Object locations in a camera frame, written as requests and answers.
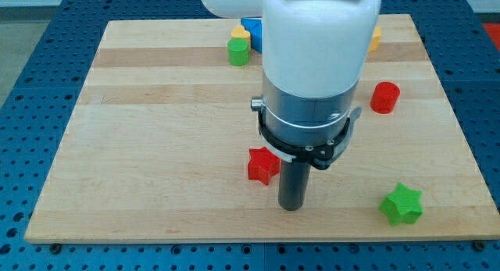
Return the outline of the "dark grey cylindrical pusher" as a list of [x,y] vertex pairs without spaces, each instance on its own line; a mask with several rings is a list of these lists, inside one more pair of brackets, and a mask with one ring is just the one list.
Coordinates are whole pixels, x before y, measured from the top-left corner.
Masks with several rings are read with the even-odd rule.
[[278,202],[282,209],[295,211],[302,207],[310,173],[310,164],[286,162],[280,164]]

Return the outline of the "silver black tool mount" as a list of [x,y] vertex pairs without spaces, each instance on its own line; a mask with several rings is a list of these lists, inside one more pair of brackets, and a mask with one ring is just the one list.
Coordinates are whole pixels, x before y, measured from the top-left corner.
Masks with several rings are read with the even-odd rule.
[[322,98],[296,96],[262,79],[262,96],[252,99],[259,134],[285,162],[325,170],[343,154],[362,109],[351,109],[356,86]]

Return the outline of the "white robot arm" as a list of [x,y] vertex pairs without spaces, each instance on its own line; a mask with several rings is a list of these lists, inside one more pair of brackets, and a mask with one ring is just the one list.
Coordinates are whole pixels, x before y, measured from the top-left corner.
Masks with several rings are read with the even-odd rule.
[[201,0],[223,18],[262,24],[262,94],[251,107],[259,133],[281,160],[278,201],[300,209],[309,171],[348,147],[361,108],[356,85],[381,0]]

